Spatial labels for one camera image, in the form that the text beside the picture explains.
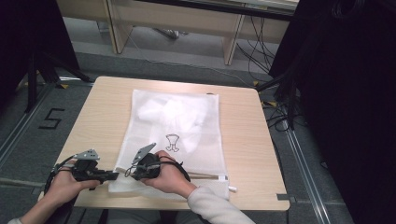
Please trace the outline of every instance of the white plastic bag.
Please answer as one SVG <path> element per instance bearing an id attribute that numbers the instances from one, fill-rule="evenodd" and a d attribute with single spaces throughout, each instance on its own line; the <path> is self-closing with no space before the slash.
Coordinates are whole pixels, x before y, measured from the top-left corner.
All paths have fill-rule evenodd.
<path id="1" fill-rule="evenodd" d="M 192 179 L 191 182 L 208 186 L 220 197 L 228 199 L 229 182 L 221 147 L 218 95 L 134 90 L 131 121 L 115 170 L 131 167 L 138 149 L 151 143 L 157 144 L 151 153 L 167 151 L 178 162 L 183 162 L 183 168 L 191 176 L 210 177 Z M 123 174 L 110 183 L 109 191 L 180 198 L 147 187 Z"/>

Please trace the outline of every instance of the gray sleeve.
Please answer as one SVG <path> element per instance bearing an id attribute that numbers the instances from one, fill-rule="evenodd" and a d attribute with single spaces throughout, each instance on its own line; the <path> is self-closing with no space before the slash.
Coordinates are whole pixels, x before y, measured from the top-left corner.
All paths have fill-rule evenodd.
<path id="1" fill-rule="evenodd" d="M 197 188 L 189 196 L 187 203 L 192 212 L 201 215 L 212 224 L 254 223 L 238 208 L 215 195 L 215 193 L 209 188 Z"/>
<path id="2" fill-rule="evenodd" d="M 8 222 L 8 224 L 22 224 L 19 218 L 14 218 Z"/>

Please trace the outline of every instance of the metal stand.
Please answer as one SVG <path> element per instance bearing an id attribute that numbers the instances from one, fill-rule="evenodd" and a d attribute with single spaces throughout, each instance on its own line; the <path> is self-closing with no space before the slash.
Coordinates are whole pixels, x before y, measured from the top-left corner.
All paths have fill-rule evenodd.
<path id="1" fill-rule="evenodd" d="M 56 57 L 46 53 L 46 52 L 35 52 L 32 53 L 29 58 L 28 65 L 28 105 L 25 112 L 28 113 L 35 105 L 37 98 L 37 73 L 39 71 L 41 76 L 47 83 L 57 83 L 59 81 L 59 76 L 55 71 L 55 66 L 64 68 L 66 71 L 80 78 L 85 82 L 93 82 L 89 77 L 82 74 L 78 70 L 72 68 Z"/>

